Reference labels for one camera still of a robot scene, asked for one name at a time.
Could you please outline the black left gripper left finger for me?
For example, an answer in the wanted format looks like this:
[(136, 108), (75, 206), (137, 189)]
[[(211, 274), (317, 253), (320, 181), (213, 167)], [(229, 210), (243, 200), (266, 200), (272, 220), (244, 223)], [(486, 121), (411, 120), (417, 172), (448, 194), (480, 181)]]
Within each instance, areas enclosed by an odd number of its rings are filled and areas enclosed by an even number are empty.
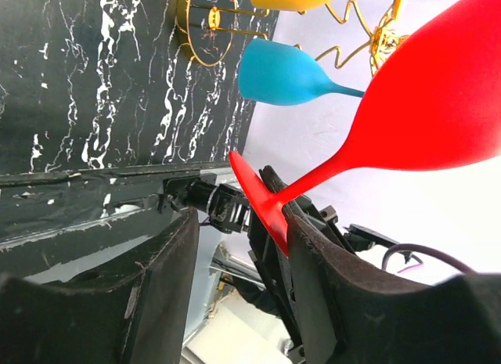
[(68, 282), (1, 275), (4, 363), (177, 363), (199, 243), (198, 214)]

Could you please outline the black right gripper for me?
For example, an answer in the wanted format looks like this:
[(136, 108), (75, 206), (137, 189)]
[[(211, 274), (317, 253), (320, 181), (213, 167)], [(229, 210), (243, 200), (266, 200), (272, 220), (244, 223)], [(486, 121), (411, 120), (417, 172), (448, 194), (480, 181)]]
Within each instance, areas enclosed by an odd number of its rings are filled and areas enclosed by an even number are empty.
[(256, 214), (249, 238), (254, 263), (294, 343), (293, 361), (367, 363), (373, 342), (363, 331), (359, 306), (364, 281), (376, 269), (355, 253), (398, 242), (356, 224), (341, 235), (336, 210), (319, 211), (306, 196), (286, 204), (283, 213), (283, 250)]

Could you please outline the red wine glass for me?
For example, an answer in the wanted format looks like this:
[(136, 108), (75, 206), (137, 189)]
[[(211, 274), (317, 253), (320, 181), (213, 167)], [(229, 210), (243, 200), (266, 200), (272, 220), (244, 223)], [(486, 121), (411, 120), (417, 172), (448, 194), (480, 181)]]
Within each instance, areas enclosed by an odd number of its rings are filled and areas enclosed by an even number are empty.
[(459, 0), (383, 64), (329, 160), (278, 193), (239, 153), (229, 160), (255, 213), (287, 252), (283, 206), (343, 171), (436, 171), (499, 153), (500, 0)]

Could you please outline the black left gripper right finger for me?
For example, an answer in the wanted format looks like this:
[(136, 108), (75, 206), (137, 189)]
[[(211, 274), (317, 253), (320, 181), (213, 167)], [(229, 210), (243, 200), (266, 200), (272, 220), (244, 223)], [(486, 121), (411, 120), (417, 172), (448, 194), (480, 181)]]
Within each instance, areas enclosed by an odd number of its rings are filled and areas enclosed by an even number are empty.
[(499, 362), (498, 275), (459, 275), (428, 286), (374, 268), (359, 306), (373, 342), (367, 363)]

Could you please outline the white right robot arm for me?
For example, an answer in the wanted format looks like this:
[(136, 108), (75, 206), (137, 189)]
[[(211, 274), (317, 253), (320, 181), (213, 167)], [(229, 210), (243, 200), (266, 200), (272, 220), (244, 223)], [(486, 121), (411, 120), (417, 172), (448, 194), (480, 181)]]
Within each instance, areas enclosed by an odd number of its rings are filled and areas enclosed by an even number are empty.
[[(159, 212), (170, 207), (177, 212), (189, 207), (207, 214), (200, 227), (209, 225), (218, 231), (247, 232), (250, 242), (250, 256), (264, 286), (251, 281), (244, 270), (232, 268), (229, 260), (217, 260), (216, 269), (229, 280), (222, 280), (237, 289), (240, 295), (262, 312), (282, 319), (290, 335), (290, 343), (284, 345), (285, 355), (292, 363), (306, 363), (305, 352), (299, 330), (298, 314), (295, 311), (295, 296), (289, 260), (256, 218), (249, 200), (243, 192), (230, 184), (215, 185), (212, 179), (195, 176), (171, 177), (164, 181), (160, 195)], [(352, 254), (369, 250), (374, 245), (387, 249), (399, 244), (390, 238), (360, 225), (349, 225), (341, 235), (337, 213), (333, 207), (319, 211), (306, 197), (298, 198), (299, 208), (307, 220), (320, 229), (326, 238)]]

